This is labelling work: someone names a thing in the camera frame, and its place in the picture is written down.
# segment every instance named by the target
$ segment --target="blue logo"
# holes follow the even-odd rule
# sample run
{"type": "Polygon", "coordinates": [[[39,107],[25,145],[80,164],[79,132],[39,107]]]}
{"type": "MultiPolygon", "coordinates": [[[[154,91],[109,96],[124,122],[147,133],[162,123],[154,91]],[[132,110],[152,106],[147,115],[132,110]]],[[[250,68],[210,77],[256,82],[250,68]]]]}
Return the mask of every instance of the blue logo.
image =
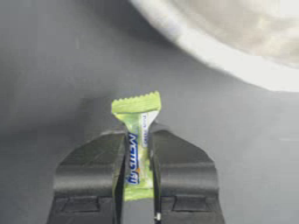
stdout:
{"type": "Polygon", "coordinates": [[[129,143],[129,176],[127,177],[127,182],[132,185],[139,184],[139,164],[138,164],[138,135],[128,133],[128,143],[129,143]]]}

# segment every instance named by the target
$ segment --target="green candy wrapper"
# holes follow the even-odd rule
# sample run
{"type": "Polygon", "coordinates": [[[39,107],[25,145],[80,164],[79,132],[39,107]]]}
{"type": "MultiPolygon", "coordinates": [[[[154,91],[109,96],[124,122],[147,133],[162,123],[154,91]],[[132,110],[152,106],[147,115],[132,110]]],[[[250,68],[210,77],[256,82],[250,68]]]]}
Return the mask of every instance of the green candy wrapper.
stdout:
{"type": "Polygon", "coordinates": [[[115,100],[112,114],[127,127],[129,145],[124,201],[155,196],[154,172],[150,168],[148,129],[162,109],[159,92],[115,100]]]}

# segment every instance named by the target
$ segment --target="candy wrapper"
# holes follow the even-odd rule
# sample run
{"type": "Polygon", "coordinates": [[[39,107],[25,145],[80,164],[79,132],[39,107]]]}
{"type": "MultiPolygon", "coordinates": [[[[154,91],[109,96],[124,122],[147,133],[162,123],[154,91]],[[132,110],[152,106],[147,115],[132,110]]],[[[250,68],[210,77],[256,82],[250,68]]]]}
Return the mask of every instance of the candy wrapper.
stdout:
{"type": "Polygon", "coordinates": [[[154,172],[150,165],[148,129],[162,109],[158,92],[112,102],[112,114],[127,127],[128,165],[124,201],[155,196],[154,172]]]}

